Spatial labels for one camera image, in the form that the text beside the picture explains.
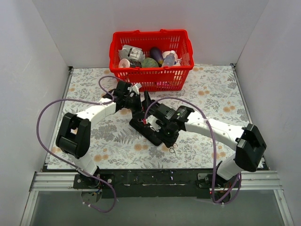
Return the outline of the black zip tool case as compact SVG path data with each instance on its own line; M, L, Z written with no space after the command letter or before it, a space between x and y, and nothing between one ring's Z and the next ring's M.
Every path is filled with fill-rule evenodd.
M162 141L156 137L155 131L151 129L150 124L145 124L143 122L146 109L155 101L151 99L149 92L144 91L144 100L141 100L141 95L134 94L130 97L130 110L132 114L132 119L129 125L139 132L143 137L150 141L153 145L159 146Z

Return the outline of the silver straight hair scissors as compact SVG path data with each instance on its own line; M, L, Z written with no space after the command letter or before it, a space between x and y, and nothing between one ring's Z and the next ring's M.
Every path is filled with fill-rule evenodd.
M176 154L176 148L178 147L177 144L173 144L171 147L169 147L169 152L171 154Z

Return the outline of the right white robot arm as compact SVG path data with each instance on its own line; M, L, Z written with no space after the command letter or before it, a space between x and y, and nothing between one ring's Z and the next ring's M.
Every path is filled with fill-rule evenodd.
M216 165L216 170L208 174L201 182L215 187L223 187L242 171L255 172L267 148L258 129L253 124L245 127L226 124L215 119L205 119L201 113L181 105L177 110L164 104L156 107L143 120L154 131L155 136L165 146L172 147L178 138L179 131L214 137L223 143L234 154Z

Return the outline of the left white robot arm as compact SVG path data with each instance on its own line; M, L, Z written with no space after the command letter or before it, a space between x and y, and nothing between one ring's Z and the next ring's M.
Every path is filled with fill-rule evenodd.
M97 104L78 113L66 113L63 116L55 141L67 154L84 176L84 183L89 188L96 188L100 177L96 174L99 169L90 154L91 129L106 117L115 114L123 108L142 110L140 83L119 81L115 89L104 95Z

